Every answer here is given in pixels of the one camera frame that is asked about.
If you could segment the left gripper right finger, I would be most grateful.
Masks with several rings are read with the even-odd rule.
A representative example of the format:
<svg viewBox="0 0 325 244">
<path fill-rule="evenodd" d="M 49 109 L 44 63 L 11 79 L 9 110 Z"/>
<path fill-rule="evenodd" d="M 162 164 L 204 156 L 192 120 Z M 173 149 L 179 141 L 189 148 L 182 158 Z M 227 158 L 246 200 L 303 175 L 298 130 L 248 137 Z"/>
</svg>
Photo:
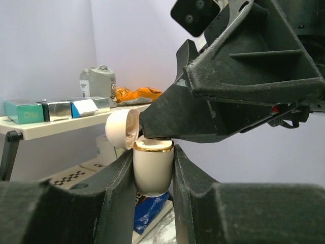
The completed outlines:
<svg viewBox="0 0 325 244">
<path fill-rule="evenodd" d="M 225 184 L 174 152 L 177 243 L 324 243 L 324 188 Z"/>
</svg>

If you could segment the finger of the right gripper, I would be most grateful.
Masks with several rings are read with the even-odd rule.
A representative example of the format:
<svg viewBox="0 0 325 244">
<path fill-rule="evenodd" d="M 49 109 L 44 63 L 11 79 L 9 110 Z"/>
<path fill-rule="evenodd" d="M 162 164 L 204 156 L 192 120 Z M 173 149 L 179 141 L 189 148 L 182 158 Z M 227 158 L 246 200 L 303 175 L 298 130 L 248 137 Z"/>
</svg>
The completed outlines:
<svg viewBox="0 0 325 244">
<path fill-rule="evenodd" d="M 263 122 L 271 115 L 268 106 L 193 98 L 182 68 L 198 55 L 192 40 L 186 40 L 177 50 L 175 83 L 140 113 L 140 125 L 146 138 L 173 138 L 196 143 L 220 142 Z"/>
</svg>

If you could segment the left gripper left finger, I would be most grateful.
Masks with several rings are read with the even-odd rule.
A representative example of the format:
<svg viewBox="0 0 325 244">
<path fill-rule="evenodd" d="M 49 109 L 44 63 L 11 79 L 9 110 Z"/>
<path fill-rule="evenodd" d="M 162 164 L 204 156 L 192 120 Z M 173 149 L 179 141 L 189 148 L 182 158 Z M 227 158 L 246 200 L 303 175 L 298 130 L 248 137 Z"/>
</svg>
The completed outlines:
<svg viewBox="0 0 325 244">
<path fill-rule="evenodd" d="M 69 190 L 50 181 L 1 183 L 1 243 L 131 243 L 133 152 Z"/>
</svg>

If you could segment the beige earbud charging case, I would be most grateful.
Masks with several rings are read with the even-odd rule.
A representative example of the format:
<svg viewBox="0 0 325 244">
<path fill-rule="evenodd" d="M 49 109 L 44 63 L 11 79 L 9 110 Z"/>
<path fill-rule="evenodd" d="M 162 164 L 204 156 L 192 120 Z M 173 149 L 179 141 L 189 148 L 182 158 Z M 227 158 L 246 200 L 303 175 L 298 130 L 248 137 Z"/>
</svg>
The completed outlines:
<svg viewBox="0 0 325 244">
<path fill-rule="evenodd" d="M 137 109 L 122 109 L 110 114 L 105 133 L 112 145 L 133 151 L 134 181 L 140 194 L 159 197 L 168 191 L 174 167 L 173 140 L 140 136 Z"/>
</svg>

